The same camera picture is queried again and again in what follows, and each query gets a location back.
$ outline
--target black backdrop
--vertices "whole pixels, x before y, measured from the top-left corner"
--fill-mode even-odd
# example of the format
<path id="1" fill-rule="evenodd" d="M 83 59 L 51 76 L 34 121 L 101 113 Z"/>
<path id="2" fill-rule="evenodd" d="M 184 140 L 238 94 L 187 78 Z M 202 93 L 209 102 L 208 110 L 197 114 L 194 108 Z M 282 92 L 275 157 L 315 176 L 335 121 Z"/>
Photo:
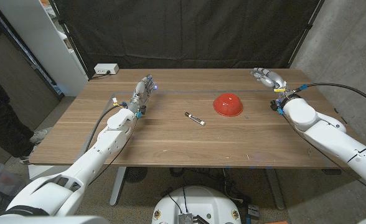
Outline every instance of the black backdrop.
<path id="1" fill-rule="evenodd" d="M 285 68 L 319 0 L 55 0 L 87 66 Z"/>

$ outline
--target person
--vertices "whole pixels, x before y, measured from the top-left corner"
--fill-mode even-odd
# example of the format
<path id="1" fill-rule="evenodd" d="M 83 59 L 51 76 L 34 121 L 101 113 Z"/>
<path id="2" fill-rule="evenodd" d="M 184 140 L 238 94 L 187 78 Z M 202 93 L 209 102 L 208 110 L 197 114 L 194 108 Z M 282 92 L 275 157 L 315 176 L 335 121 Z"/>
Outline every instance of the person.
<path id="1" fill-rule="evenodd" d="M 30 154 L 48 130 L 31 131 L 20 122 L 9 102 L 10 97 L 0 85 L 0 147 L 11 156 L 20 158 L 21 164 L 28 165 Z"/>

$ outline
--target concrete wall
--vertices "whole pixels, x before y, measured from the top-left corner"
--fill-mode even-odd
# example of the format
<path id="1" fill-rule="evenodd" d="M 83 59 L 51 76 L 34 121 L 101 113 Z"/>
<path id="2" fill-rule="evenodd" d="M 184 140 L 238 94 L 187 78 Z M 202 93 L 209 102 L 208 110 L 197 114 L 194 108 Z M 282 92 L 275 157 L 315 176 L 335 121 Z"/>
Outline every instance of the concrete wall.
<path id="1" fill-rule="evenodd" d="M 366 93 L 366 0 L 326 0 L 291 68 L 303 70 L 313 82 Z M 333 86 L 319 89 L 366 145 L 366 99 Z"/>

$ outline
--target table leg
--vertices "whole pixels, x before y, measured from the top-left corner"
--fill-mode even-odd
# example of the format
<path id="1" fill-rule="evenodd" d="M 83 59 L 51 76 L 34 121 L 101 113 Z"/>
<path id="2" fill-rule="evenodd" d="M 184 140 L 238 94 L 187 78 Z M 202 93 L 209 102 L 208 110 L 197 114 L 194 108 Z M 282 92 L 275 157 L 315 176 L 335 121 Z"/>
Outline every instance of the table leg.
<path id="1" fill-rule="evenodd" d="M 110 205 L 115 206 L 120 199 L 120 193 L 122 191 L 122 186 L 125 178 L 126 167 L 119 167 L 116 173 L 113 192 L 111 193 Z"/>
<path id="2" fill-rule="evenodd" d="M 276 170 L 275 169 L 265 169 L 266 176 L 269 181 L 271 193 L 274 197 L 274 202 L 278 210 L 284 210 L 285 204 L 283 200 L 283 194 L 281 193 L 280 184 L 278 183 Z"/>

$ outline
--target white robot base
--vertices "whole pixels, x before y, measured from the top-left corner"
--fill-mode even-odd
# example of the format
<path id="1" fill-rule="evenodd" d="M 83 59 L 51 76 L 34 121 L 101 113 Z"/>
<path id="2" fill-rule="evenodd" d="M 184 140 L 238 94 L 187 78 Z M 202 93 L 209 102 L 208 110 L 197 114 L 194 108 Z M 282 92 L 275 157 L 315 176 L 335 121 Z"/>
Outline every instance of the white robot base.
<path id="1" fill-rule="evenodd" d="M 169 195 L 171 197 L 166 195 L 156 205 L 152 224 L 241 223 L 237 206 L 217 190 L 204 186 L 186 186 Z"/>

